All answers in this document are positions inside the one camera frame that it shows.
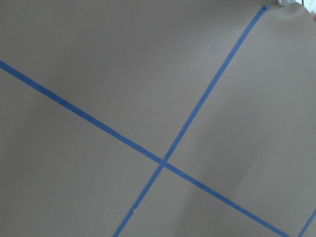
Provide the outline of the brown table mat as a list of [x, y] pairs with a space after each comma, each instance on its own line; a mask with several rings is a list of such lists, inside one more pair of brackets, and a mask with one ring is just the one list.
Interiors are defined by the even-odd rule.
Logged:
[[3, 0], [3, 237], [313, 237], [316, 25], [273, 0]]

